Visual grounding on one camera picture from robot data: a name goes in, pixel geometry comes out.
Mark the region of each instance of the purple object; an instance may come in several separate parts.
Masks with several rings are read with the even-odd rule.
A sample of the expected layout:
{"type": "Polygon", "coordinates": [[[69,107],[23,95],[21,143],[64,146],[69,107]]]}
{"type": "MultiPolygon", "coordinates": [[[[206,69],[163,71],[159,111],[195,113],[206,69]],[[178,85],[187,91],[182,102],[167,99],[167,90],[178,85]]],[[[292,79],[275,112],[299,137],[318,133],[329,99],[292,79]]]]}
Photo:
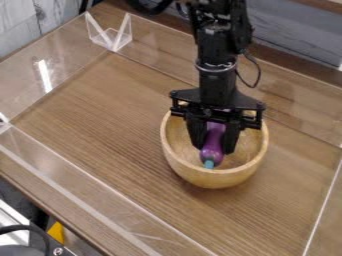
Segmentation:
{"type": "Polygon", "coordinates": [[[200,160],[207,167],[207,163],[212,162],[218,166],[223,161],[223,151],[220,146],[220,138],[226,131],[226,125],[208,122],[207,123],[207,138],[204,146],[200,150],[200,160]]]}

